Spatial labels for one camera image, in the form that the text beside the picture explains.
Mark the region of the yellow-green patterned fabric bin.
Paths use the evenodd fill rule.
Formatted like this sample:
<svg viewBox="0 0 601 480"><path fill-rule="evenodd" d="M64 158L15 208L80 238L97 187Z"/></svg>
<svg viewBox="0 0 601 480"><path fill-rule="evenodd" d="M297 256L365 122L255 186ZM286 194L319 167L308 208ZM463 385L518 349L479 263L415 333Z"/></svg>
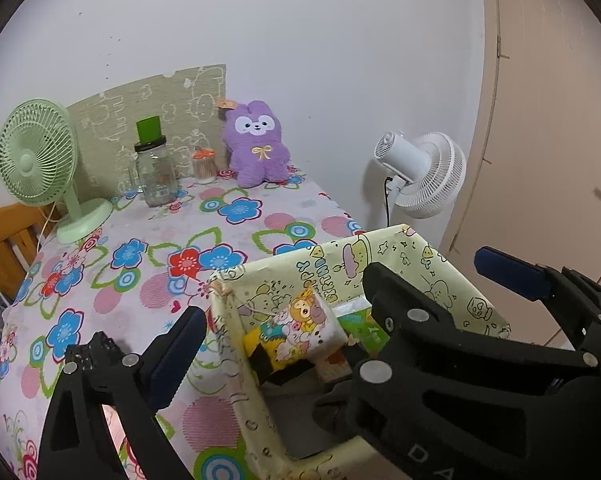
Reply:
<svg viewBox="0 0 601 480"><path fill-rule="evenodd" d="M266 387L287 386L304 373L326 382L319 368L346 344L376 356L389 332L363 305L363 271L378 262L453 317L461 330L507 338L510 326L446 258L405 224L311 244L242 264L212 277L212 331L234 365L230 403L246 444L247 460L261 479L344 479L375 465L380 455L359 437L295 451L282 434L306 422L299 402L275 419Z"/></svg>

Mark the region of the yellow cartoon tissue pack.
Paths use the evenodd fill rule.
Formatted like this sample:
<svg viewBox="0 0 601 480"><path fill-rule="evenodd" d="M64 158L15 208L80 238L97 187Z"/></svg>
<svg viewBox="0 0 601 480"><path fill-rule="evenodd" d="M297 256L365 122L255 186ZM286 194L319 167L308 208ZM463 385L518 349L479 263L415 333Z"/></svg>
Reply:
<svg viewBox="0 0 601 480"><path fill-rule="evenodd" d="M261 384L302 361L314 364L327 358L346 342L333 310L312 287L243 337L248 362Z"/></svg>

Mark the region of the floral tablecloth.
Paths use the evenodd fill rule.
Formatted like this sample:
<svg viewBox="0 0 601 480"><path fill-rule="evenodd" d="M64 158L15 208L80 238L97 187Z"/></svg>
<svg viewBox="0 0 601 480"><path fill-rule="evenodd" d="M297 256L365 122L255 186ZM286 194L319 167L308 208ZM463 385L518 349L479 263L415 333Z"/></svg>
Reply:
<svg viewBox="0 0 601 480"><path fill-rule="evenodd" d="M106 333L142 352L191 306L209 307L208 279L244 263L356 235L359 224L306 174L241 188L182 180L176 199L148 206L129 191L107 222L75 243L50 237L3 315L0 453L21 479L37 477L42 427L72 344Z"/></svg>

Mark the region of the white standing fan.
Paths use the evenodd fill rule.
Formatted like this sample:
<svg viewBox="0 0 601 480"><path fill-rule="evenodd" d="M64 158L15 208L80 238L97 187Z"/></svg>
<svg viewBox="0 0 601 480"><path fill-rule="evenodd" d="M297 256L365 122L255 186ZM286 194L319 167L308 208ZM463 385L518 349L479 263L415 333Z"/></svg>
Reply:
<svg viewBox="0 0 601 480"><path fill-rule="evenodd" d="M456 200L465 184L465 153L446 133L433 131L409 140L389 131L373 155L389 172L384 184L387 223L396 207L412 219L432 218Z"/></svg>

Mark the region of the beige door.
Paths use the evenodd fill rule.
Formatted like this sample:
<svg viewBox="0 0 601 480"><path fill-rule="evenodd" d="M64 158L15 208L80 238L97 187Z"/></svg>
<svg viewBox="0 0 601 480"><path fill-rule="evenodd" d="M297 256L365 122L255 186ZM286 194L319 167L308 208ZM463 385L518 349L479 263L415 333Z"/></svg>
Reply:
<svg viewBox="0 0 601 480"><path fill-rule="evenodd" d="M442 246L514 339L561 347L539 302L473 261L491 246L601 285L601 24L583 0L484 0L484 10L479 117Z"/></svg>

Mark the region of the glass jar green lid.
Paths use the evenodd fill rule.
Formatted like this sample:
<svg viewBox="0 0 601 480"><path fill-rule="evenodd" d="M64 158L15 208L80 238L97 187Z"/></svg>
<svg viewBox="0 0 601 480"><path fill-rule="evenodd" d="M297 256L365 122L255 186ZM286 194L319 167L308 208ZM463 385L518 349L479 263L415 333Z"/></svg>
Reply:
<svg viewBox="0 0 601 480"><path fill-rule="evenodd" d="M130 183L143 194L149 207L168 205L176 200L179 186L160 118L139 120L137 133L134 159L129 165Z"/></svg>

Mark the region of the green desk fan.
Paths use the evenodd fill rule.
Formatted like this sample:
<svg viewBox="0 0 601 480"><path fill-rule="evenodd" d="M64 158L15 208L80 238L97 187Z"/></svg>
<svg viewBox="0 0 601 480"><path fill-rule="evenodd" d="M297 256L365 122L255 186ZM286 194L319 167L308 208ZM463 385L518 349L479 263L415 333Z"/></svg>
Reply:
<svg viewBox="0 0 601 480"><path fill-rule="evenodd" d="M104 198L80 202L74 183L78 162L77 136L61 105L33 99L6 118L0 132L0 179L26 206L64 204L67 214L56 225L61 244L86 237L113 212Z"/></svg>

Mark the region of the small glass orange lid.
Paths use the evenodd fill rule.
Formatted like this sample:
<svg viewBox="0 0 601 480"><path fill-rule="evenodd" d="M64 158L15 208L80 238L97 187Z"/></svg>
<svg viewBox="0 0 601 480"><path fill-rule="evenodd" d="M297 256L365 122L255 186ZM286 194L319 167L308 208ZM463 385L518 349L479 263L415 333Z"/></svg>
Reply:
<svg viewBox="0 0 601 480"><path fill-rule="evenodd" d="M218 171L216 152L210 148L200 148L198 146L192 154L192 171L197 183L209 184L214 182Z"/></svg>

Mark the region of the purple bunny plush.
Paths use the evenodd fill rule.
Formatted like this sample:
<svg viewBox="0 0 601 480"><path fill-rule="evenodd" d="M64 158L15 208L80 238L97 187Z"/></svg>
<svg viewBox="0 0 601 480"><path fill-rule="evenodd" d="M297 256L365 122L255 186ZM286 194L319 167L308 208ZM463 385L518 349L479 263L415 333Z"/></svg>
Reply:
<svg viewBox="0 0 601 480"><path fill-rule="evenodd" d="M288 178L291 160L282 142L281 122L264 101L220 108L224 118L222 140L229 152L229 168L241 188L281 183Z"/></svg>

